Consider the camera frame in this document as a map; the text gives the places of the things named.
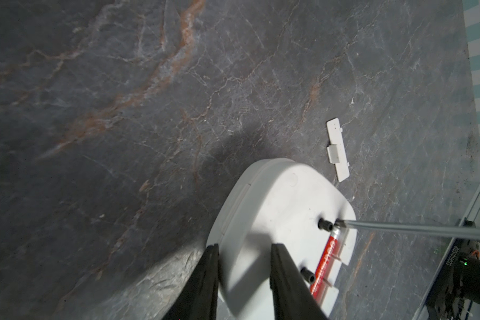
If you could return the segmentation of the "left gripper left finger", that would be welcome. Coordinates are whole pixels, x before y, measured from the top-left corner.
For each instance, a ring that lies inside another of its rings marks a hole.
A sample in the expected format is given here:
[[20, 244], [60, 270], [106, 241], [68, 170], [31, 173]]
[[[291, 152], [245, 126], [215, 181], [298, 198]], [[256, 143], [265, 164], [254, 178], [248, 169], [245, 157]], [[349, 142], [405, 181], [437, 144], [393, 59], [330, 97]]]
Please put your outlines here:
[[217, 317], [219, 246], [209, 245], [182, 292], [163, 319], [210, 319]]

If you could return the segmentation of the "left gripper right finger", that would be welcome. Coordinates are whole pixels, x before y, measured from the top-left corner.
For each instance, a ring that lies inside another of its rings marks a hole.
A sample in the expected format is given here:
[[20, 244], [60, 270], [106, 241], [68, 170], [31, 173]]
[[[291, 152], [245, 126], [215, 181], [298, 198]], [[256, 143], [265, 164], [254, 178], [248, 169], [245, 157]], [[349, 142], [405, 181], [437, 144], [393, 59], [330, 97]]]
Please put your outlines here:
[[274, 317], [327, 320], [284, 244], [271, 245], [270, 263], [269, 285], [273, 295]]

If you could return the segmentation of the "white alarm device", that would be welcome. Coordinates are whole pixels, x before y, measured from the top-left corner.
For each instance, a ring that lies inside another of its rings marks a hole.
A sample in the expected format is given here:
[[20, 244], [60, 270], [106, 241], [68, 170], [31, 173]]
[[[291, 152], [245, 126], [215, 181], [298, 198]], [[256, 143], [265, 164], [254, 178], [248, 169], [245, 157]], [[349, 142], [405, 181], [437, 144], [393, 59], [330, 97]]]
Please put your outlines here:
[[273, 319], [271, 246], [286, 246], [298, 269], [315, 271], [329, 239], [320, 219], [354, 220], [343, 194], [312, 167], [290, 159], [250, 165], [207, 239], [219, 247], [219, 296], [236, 319]]

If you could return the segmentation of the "white battery cover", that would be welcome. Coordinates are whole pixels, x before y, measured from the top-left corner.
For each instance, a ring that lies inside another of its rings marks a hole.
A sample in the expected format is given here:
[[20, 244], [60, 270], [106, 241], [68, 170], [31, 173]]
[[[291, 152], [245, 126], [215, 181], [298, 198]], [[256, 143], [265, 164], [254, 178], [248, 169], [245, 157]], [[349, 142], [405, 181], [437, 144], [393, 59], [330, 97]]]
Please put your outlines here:
[[328, 121], [326, 127], [329, 136], [329, 146], [327, 147], [329, 162], [335, 166], [338, 182], [342, 182], [350, 176], [349, 162], [343, 141], [343, 128], [338, 118]]

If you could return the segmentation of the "black yellow screwdriver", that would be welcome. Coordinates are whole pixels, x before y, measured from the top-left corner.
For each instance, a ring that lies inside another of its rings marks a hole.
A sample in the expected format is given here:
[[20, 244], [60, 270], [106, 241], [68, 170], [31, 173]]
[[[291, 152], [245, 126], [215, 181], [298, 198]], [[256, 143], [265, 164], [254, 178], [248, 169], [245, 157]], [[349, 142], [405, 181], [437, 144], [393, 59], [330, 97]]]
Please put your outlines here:
[[459, 239], [480, 239], [480, 227], [417, 225], [408, 223], [366, 222], [337, 219], [335, 225], [350, 229], [368, 229], [372, 231], [388, 231], [396, 233], [413, 233], [433, 237], [450, 237]]

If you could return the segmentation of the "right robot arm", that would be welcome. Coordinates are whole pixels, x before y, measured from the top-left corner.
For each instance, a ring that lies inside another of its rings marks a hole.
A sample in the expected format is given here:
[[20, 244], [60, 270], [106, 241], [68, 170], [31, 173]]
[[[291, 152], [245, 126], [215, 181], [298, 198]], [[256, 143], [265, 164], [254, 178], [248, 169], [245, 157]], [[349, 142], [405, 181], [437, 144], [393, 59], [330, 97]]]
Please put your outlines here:
[[480, 260], [462, 255], [454, 269], [455, 292], [480, 305]]

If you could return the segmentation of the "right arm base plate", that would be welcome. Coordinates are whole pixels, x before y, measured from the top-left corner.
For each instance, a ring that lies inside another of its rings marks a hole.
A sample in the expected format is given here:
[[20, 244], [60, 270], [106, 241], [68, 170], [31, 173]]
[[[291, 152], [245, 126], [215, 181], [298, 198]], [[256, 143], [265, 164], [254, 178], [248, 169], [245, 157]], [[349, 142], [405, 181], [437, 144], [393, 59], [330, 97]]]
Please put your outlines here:
[[465, 302], [460, 297], [460, 269], [465, 263], [459, 259], [464, 255], [478, 259], [478, 249], [478, 240], [454, 240], [425, 300], [428, 319], [461, 319]]

